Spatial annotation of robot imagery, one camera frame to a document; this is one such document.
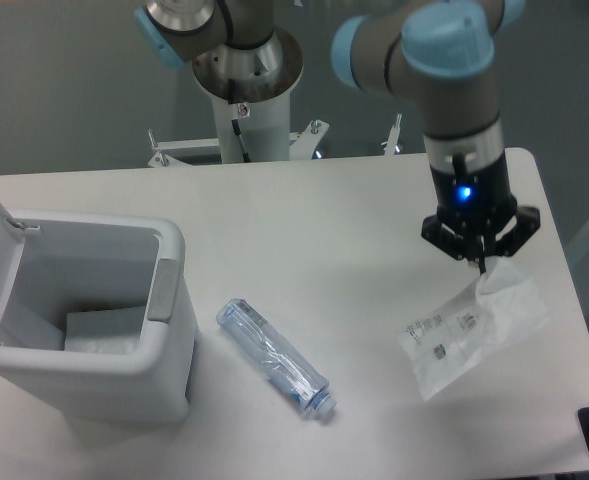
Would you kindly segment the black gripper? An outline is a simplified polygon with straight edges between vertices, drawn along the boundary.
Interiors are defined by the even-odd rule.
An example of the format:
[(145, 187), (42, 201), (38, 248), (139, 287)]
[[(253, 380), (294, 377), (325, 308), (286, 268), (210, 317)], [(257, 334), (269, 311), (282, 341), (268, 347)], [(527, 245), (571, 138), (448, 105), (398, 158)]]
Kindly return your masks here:
[[(430, 170), (437, 210), (423, 220), (421, 236), (454, 260), (476, 266), (480, 275), (486, 272), (485, 256), (513, 257), (539, 230), (540, 210), (517, 206), (505, 153), (461, 178)], [(480, 236), (464, 235), (485, 231), (484, 248)]]

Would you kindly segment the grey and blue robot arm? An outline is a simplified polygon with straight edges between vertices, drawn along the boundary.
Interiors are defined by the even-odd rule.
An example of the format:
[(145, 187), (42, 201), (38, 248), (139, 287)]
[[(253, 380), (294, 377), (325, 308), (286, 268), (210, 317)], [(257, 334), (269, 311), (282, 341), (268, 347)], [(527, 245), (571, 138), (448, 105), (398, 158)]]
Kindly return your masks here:
[[(344, 22), (331, 65), (345, 85), (410, 99), (419, 109), (436, 212), (422, 237), (484, 268), (514, 255), (540, 213), (512, 193), (495, 75), (494, 35), (520, 1), (407, 1), (380, 17)], [(270, 1), (148, 1), (135, 20), (172, 68), (190, 66), (210, 97), (226, 163), (289, 160), (289, 96), (302, 51), (274, 20)]]

